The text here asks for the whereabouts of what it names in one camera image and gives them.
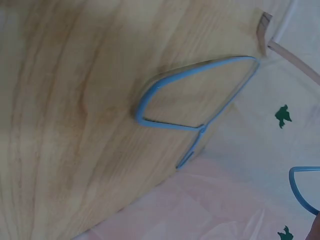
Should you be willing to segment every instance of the wood grain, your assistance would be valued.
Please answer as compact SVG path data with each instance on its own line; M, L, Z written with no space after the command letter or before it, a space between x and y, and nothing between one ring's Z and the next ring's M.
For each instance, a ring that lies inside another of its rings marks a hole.
M70 239L173 174L196 133L139 126L142 89L173 68L258 57L257 7L280 19L287 3L0 1L0 239ZM197 125L251 64L175 83L146 114Z

